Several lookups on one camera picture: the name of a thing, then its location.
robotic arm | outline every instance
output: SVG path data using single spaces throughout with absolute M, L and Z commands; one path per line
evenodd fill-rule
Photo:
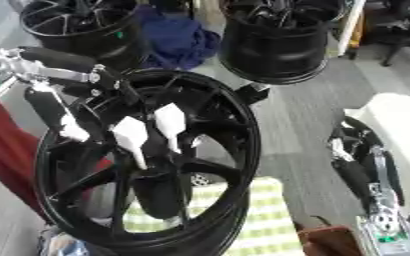
M 119 73 L 88 57 L 35 47 L 0 47 L 0 97 L 18 80 L 31 85 L 25 99 L 45 124 L 61 136 L 79 142 L 87 141 L 90 135 L 79 126 L 52 84 L 64 86 L 65 93 L 76 97 L 96 97 L 115 90 L 130 105 L 139 101 L 136 91 Z

office chair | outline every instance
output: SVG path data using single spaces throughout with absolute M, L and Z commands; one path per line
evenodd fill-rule
M 410 47 L 410 0 L 388 0 L 387 6 L 393 12 L 395 17 L 404 21 L 404 27 L 394 26 L 391 28 L 387 41 L 393 41 L 389 52 L 382 65 L 385 67 L 391 66 L 393 57 L 403 47 Z

red cloth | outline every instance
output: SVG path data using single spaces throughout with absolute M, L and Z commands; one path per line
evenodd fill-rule
M 0 182 L 43 217 L 33 189 L 38 139 L 21 130 L 0 105 Z

chair leg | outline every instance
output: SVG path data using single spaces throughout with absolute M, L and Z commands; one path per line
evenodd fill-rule
M 397 43 L 396 45 L 392 46 L 389 50 L 389 52 L 387 53 L 387 56 L 385 57 L 385 59 L 381 62 L 381 65 L 384 67 L 390 67 L 391 61 L 393 59 L 393 57 L 395 57 L 395 55 L 399 52 L 399 50 L 401 50 L 401 48 L 405 47 L 407 45 L 407 40 L 403 40 L 400 43 Z

white 3d-printed part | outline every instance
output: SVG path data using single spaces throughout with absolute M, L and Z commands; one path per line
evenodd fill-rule
M 146 125 L 133 117 L 124 117 L 113 129 L 118 145 L 132 152 L 138 167 L 147 169 L 141 147 L 148 139 Z
M 166 105 L 155 111 L 157 128 L 168 139 L 169 148 L 181 153 L 177 135 L 186 130 L 185 113 L 174 103 Z

